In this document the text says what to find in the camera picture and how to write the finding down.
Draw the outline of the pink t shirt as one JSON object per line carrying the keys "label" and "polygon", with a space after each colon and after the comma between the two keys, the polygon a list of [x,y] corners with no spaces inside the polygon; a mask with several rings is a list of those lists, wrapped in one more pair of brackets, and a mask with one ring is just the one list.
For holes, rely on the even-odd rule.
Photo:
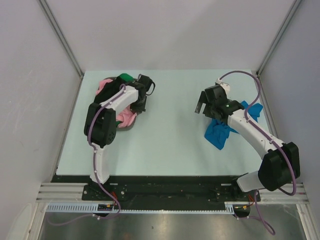
{"label": "pink t shirt", "polygon": [[[105,78],[99,82],[98,89],[96,90],[95,102],[101,103],[110,98],[108,96],[112,90],[112,82],[114,78]],[[136,120],[137,113],[134,113],[128,105],[116,116],[117,128],[129,128]]]}

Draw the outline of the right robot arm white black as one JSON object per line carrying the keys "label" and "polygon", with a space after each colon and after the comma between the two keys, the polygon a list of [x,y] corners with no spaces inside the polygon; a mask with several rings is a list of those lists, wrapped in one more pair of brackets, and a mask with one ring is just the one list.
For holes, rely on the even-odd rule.
{"label": "right robot arm white black", "polygon": [[242,201],[250,191],[266,189],[281,190],[291,183],[294,195],[296,179],[300,176],[300,156],[298,146],[285,143],[264,130],[252,117],[248,108],[227,97],[223,84],[215,84],[200,93],[195,112],[222,122],[238,132],[258,153],[261,164],[257,171],[239,176],[230,188],[231,196]]}

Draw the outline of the green t shirt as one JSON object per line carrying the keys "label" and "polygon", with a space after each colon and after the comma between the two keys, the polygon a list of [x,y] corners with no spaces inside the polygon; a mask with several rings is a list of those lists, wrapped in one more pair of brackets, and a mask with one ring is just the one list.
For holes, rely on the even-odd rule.
{"label": "green t shirt", "polygon": [[[124,80],[126,83],[131,82],[134,80],[134,78],[127,74],[122,73],[119,75],[119,77]],[[130,106],[127,106],[124,110],[122,110],[117,116],[116,116],[116,123],[118,128],[127,128],[132,125],[136,118],[136,114],[132,112]]]}

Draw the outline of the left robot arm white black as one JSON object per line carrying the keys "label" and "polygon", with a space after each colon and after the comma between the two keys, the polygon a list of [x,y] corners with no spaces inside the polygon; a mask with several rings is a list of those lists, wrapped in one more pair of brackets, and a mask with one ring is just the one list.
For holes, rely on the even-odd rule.
{"label": "left robot arm white black", "polygon": [[127,73],[107,77],[99,82],[93,102],[89,105],[84,134],[93,148],[93,173],[90,178],[97,184],[93,194],[100,200],[110,196],[111,188],[104,184],[110,177],[104,154],[115,139],[118,130],[129,130],[137,116],[146,111],[147,97],[155,90],[155,82],[139,74]]}

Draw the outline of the grey laundry basket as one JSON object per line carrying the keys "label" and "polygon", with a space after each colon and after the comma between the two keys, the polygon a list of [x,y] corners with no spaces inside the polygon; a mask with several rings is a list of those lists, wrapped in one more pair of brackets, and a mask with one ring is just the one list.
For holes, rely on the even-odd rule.
{"label": "grey laundry basket", "polygon": [[153,81],[145,75],[137,78],[127,73],[107,77],[99,82],[94,101],[115,111],[118,129],[131,128],[139,114],[146,109],[148,91]]}

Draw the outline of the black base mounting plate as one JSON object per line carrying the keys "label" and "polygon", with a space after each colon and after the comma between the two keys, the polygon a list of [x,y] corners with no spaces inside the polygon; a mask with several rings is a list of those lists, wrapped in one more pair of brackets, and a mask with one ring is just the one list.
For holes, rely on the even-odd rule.
{"label": "black base mounting plate", "polygon": [[100,187],[88,175],[54,175],[53,183],[84,183],[83,201],[112,201],[120,206],[164,207],[169,210],[212,210],[225,202],[247,202],[254,190],[235,189],[236,175],[122,176],[112,175]]}

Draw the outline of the blue t shirt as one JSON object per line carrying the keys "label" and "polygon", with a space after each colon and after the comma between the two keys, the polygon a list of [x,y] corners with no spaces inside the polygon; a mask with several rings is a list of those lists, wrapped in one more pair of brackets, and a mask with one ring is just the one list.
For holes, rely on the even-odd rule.
{"label": "blue t shirt", "polygon": [[[262,110],[263,105],[255,103],[248,109],[248,114],[258,122],[258,118],[260,117]],[[230,133],[239,134],[236,130],[223,122],[217,119],[212,119],[204,133],[204,138],[218,150],[222,150],[225,147],[225,143],[229,138]]]}

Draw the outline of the black t shirt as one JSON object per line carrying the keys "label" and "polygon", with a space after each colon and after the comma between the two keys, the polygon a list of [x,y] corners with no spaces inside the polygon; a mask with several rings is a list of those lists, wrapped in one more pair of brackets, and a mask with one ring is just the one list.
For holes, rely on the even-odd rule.
{"label": "black t shirt", "polygon": [[98,84],[94,102],[100,104],[117,94],[122,84],[126,82],[122,78],[105,78]]}

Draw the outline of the aluminium frame rail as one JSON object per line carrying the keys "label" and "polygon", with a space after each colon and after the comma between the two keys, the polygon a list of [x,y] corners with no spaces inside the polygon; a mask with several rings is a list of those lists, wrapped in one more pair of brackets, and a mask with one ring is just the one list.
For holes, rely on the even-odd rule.
{"label": "aluminium frame rail", "polygon": [[[84,183],[42,183],[40,185],[36,201],[37,202],[81,202],[84,191]],[[297,192],[294,196],[289,196],[280,190],[259,191],[261,203],[263,204],[308,204],[303,184],[297,185]]]}

